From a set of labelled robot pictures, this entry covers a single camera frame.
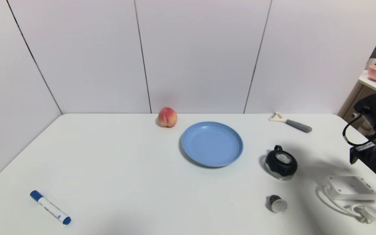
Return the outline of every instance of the peeler handle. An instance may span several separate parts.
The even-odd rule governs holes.
[[[287,121],[285,123],[294,127],[294,128],[299,129],[300,131],[304,131],[306,133],[309,133],[313,130],[311,127],[309,127],[307,125],[304,125],[302,123],[299,123],[299,122],[296,122],[296,121],[293,121],[293,120],[290,120],[290,119],[287,119]]]

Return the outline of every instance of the whiteboard marker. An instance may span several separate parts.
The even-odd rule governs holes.
[[[51,203],[49,200],[43,197],[43,195],[37,192],[37,190],[31,192],[30,196],[64,225],[68,225],[71,222],[71,218],[66,213],[61,211],[59,208],[57,208],[57,206],[55,206],[53,203]]]

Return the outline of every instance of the black cable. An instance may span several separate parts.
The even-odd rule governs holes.
[[[372,137],[371,137],[368,141],[366,141],[366,142],[364,142],[364,143],[361,143],[361,144],[352,143],[352,142],[350,142],[350,141],[348,140],[348,138],[346,138],[346,129],[348,129],[348,127],[349,127],[350,125],[352,125],[352,123],[356,122],[356,121],[357,121],[358,119],[360,119],[361,117],[362,117],[362,113],[360,113],[355,119],[353,119],[352,121],[350,121],[350,122],[346,125],[345,129],[343,129],[343,131],[342,131],[342,136],[343,136],[343,138],[344,138],[344,139],[346,140],[346,142],[347,142],[348,144],[350,144],[351,146],[355,146],[355,147],[363,146],[363,145],[365,145],[365,144],[371,142],[371,141],[372,141],[373,139],[375,139],[375,137],[376,137],[376,132],[375,132],[375,134],[372,135]]]

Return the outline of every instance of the white wall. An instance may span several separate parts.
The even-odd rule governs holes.
[[[0,0],[0,172],[58,116],[7,2]]]
[[[273,0],[246,113],[334,113],[376,45],[376,0]]]
[[[137,0],[152,112],[243,113],[270,0]]]
[[[10,0],[63,113],[150,113],[133,0]]]

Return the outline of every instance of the panel seam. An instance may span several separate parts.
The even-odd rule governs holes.
[[[20,31],[21,36],[23,37],[24,43],[25,43],[25,45],[27,46],[28,52],[30,52],[31,58],[33,58],[34,64],[36,65],[37,70],[38,70],[39,73],[40,73],[40,76],[42,77],[44,83],[46,84],[46,87],[47,87],[47,89],[49,90],[51,97],[52,97],[53,100],[55,101],[55,104],[56,104],[56,106],[58,107],[59,112],[61,113],[61,115],[63,115],[62,110],[60,109],[60,107],[59,107],[59,105],[58,105],[56,99],[55,99],[54,96],[53,96],[52,91],[50,90],[50,88],[49,88],[49,86],[48,86],[48,84],[47,84],[47,82],[46,82],[46,79],[44,79],[44,76],[43,76],[43,74],[41,73],[41,70],[40,70],[39,66],[37,65],[37,62],[36,62],[36,60],[34,59],[33,53],[31,53],[30,47],[28,46],[27,41],[25,40],[25,37],[24,37],[24,35],[23,35],[23,32],[21,31],[20,26],[18,25],[17,19],[15,18],[14,12],[12,11],[12,8],[11,8],[11,6],[10,6],[8,0],[6,0],[6,2],[7,2],[7,4],[8,4],[9,10],[11,11],[12,17],[14,18],[15,23],[17,24],[18,30]]]
[[[140,35],[139,16],[137,15],[136,0],[134,0],[133,2],[134,2],[134,10],[136,12],[137,30],[139,31],[140,49],[142,51],[143,69],[145,70],[145,79],[146,79],[146,88],[148,90],[149,108],[150,108],[150,113],[152,113],[152,104],[150,102],[149,85],[148,85],[148,75],[146,74],[145,56],[143,55],[142,36]]]
[[[270,14],[270,11],[271,11],[271,6],[272,6],[272,1],[273,1],[273,0],[271,0],[271,2],[270,2],[270,4],[269,4],[268,15],[267,15],[267,19],[266,19],[266,21],[265,21],[264,31],[262,32],[261,43],[260,43],[260,45],[259,45],[258,55],[257,55],[257,57],[256,57],[255,68],[253,68],[252,79],[250,80],[249,92],[247,93],[246,103],[245,103],[245,105],[244,105],[244,109],[243,109],[243,114],[246,112],[247,101],[249,100],[250,90],[252,89],[252,82],[253,82],[253,78],[255,77],[256,66],[257,66],[257,64],[258,64],[258,58],[259,58],[259,54],[260,54],[260,52],[261,52],[261,48],[262,48],[262,42],[264,41],[264,35],[265,35],[265,31],[266,31],[266,26],[267,26],[267,24],[268,24],[269,14]]]

